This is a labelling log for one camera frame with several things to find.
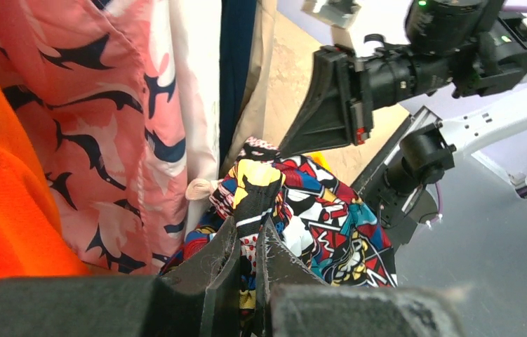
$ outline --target orange shirt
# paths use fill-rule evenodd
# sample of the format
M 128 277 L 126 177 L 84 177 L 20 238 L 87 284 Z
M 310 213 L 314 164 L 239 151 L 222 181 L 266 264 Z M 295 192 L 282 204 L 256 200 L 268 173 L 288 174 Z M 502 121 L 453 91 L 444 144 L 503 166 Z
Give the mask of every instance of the orange shirt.
M 0 278 L 86 275 L 23 127 L 0 89 Z

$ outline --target navy bird print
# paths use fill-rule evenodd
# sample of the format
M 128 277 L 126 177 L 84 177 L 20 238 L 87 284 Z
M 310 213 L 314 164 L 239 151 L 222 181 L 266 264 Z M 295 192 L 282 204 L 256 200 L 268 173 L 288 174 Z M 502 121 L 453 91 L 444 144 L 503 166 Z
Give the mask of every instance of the navy bird print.
M 178 143 L 168 146 L 158 137 L 156 131 L 149 132 L 145 129 L 145 140 L 149 147 L 154 151 L 156 158 L 167 161 L 169 163 L 175 163 L 182 159 L 185 155 L 187 141 L 185 138 L 180 140 Z
M 90 169 L 95 169 L 102 180 L 113 185 L 121 190 L 125 190 L 126 187 L 116 181 L 113 177 L 108 174 L 106 167 L 104 166 L 104 158 L 100 151 L 98 141 L 90 135 L 65 135 L 62 133 L 60 123 L 54 120 L 57 125 L 57 149 L 61 146 L 64 140 L 73 142 L 86 152 L 90 160 Z
M 5 98 L 7 99 L 7 102 L 9 102 L 13 111 L 17 111 L 20 107 L 32 102 L 36 102 L 40 105 L 44 104 L 40 97 L 31 92 L 25 86 L 8 86 L 3 88 L 3 95 L 5 95 Z
M 44 176 L 46 177 L 46 180 L 51 182 L 49 187 L 58 192 L 58 194 L 60 194 L 61 197 L 69 204 L 69 206 L 77 211 L 77 206 L 75 206 L 75 203 L 71 198 L 71 194 L 69 193 L 69 189 L 67 188 L 67 179 L 69 179 L 72 174 L 73 173 L 71 172 L 63 172 L 55 179 L 51 178 L 51 172 L 45 173 Z
M 102 235 L 100 234 L 100 225 L 98 225 L 98 229 L 96 230 L 94 238 L 92 238 L 92 241 L 90 241 L 86 252 L 94 248 L 100 249 L 100 257 L 106 256 L 106 264 L 108 265 L 108 269 L 112 268 L 112 263 L 116 263 L 117 265 L 119 265 L 119 272 L 130 274 L 136 271 L 137 269 L 146 266 L 144 262 L 131 258 L 129 255 L 123 252 L 121 252 L 121 256 L 118 258 L 112 255 L 104 245 L 104 242 L 102 241 Z
M 60 54 L 60 56 L 50 56 L 42 52 L 40 52 L 40 54 L 50 63 L 69 70 L 71 70 L 71 68 L 66 66 L 65 63 L 74 63 L 94 70 L 112 69 L 112 67 L 103 65 L 102 61 L 100 61 L 104 49 L 106 48 L 108 38 L 110 38 L 110 35 L 106 34 L 103 37 L 78 48 L 53 48 Z
M 104 91 L 102 93 L 95 93 L 93 95 L 90 95 L 85 98 L 80 98 L 78 100 L 74 100 L 72 102 L 59 104 L 59 105 L 46 105 L 48 109 L 55 109 L 58 107 L 66 107 L 73 104 L 79 104 L 83 102 L 90 102 L 92 100 L 111 100 L 115 105 L 116 109 L 118 111 L 122 110 L 125 105 L 133 108 L 134 110 L 137 110 L 140 113 L 143 113 L 143 108 L 141 107 L 141 104 L 130 94 L 124 92 L 124 91 L 118 91 L 118 90 L 111 90 L 111 91 Z
M 108 6 L 108 3 L 110 0 L 92 0 L 92 4 L 96 6 L 97 9 L 103 11 L 106 6 Z
M 152 258 L 155 259 L 155 260 L 164 262 L 164 263 L 167 263 L 170 260 L 170 258 L 168 256 L 165 256 L 165 255 L 162 255 L 162 254 L 156 254 L 156 253 L 152 253 Z
M 127 199 L 117 200 L 114 202 L 114 204 L 130 211 L 131 213 L 135 214 L 137 217 L 141 218 L 139 209 L 129 204 L 129 201 Z
M 172 82 L 167 86 L 158 85 L 158 77 L 149 77 L 144 75 L 145 84 L 147 85 L 147 90 L 149 91 L 149 96 L 147 100 L 147 116 L 153 118 L 156 113 L 156 96 L 161 93 L 167 93 L 168 98 L 166 102 L 170 102 L 172 95 L 174 94 L 174 89 L 176 87 L 176 77 Z
M 182 232 L 182 230 L 185 228 L 185 222 L 182 221 L 181 223 L 179 223 L 178 225 L 165 225 L 164 226 L 164 230 L 168 233 L 168 234 L 174 234 L 174 233 L 180 233 Z

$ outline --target colorful patterned fabric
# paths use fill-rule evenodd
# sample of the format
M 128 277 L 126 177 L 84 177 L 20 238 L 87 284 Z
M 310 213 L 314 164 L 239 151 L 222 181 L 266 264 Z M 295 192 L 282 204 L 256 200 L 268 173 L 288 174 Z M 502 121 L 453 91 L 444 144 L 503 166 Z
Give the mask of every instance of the colorful patterned fabric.
M 234 216 L 246 313 L 254 309 L 255 245 L 268 216 L 282 242 L 328 284 L 396 286 L 393 250 L 375 215 L 352 188 L 310 158 L 283 159 L 276 147 L 249 138 L 210 200 L 219 218 L 207 214 L 161 272 L 190 258 L 222 219 Z
M 221 6 L 0 0 L 0 87 L 83 261 L 156 274 L 209 207 L 185 222 L 218 177 Z

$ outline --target cable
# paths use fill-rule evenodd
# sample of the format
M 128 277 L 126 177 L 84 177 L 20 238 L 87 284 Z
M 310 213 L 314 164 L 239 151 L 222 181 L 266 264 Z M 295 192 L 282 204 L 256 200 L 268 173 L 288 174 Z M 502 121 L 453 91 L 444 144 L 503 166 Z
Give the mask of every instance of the cable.
M 427 191 L 427 186 L 426 185 L 423 185 L 422 186 L 422 190 L 420 191 L 420 193 L 418 194 L 418 197 L 416 197 L 416 201 L 414 202 L 414 205 L 412 205 L 412 207 L 410 207 L 410 209 L 406 212 L 406 214 L 403 215 L 403 217 L 405 218 L 406 216 L 409 216 L 410 213 L 412 213 L 412 211 L 414 211 L 414 208 L 416 208 L 416 205 L 418 205 L 418 200 L 420 200 L 420 198 L 423 196 L 423 194 Z
M 443 197 L 441 196 L 441 184 L 437 181 L 434 184 L 434 188 L 436 190 L 436 216 L 430 220 L 430 224 L 441 220 L 443 218 Z
M 379 203 L 379 212 L 378 212 L 378 214 L 377 214 L 377 215 L 378 215 L 378 219 L 379 219 L 379 225 L 381 225 L 381 221 L 382 221 L 382 219 L 381 219 L 381 212 L 383 211 L 384 207 L 385 207 L 385 206 L 383 206 L 383 203 L 380 202 L 380 203 Z
M 422 223 L 422 219 L 426 218 L 427 216 L 432 216 L 431 219 L 434 219 L 435 216 L 438 216 L 439 215 L 439 212 L 430 212 L 430 213 L 426 213 L 425 215 L 421 216 L 419 219 L 418 219 L 418 222 L 419 223 Z

